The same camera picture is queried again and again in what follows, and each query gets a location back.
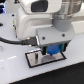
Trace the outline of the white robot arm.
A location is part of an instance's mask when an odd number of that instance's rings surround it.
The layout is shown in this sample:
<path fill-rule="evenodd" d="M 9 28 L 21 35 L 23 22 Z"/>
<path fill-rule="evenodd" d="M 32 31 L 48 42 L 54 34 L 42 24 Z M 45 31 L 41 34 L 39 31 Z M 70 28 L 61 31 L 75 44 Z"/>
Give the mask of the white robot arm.
<path fill-rule="evenodd" d="M 41 49 L 53 55 L 64 52 L 75 36 L 73 15 L 80 9 L 80 0 L 19 0 L 16 36 L 22 45 Z"/>

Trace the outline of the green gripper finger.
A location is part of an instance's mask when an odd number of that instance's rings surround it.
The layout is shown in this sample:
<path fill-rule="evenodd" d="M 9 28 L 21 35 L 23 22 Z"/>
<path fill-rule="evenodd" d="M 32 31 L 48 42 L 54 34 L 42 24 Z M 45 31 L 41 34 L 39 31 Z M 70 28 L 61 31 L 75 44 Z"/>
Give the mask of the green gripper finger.
<path fill-rule="evenodd" d="M 67 43 L 60 44 L 60 50 L 61 52 L 65 52 L 67 48 Z"/>
<path fill-rule="evenodd" d="M 42 48 L 42 55 L 46 55 L 48 47 L 43 47 Z"/>

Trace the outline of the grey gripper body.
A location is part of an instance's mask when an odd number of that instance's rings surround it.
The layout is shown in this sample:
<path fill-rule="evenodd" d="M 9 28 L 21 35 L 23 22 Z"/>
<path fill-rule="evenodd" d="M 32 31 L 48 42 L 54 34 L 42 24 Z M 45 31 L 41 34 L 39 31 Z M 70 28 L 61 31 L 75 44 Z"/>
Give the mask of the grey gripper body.
<path fill-rule="evenodd" d="M 61 23 L 52 27 L 38 28 L 36 33 L 39 47 L 62 44 L 73 39 L 73 26 L 71 23 Z"/>

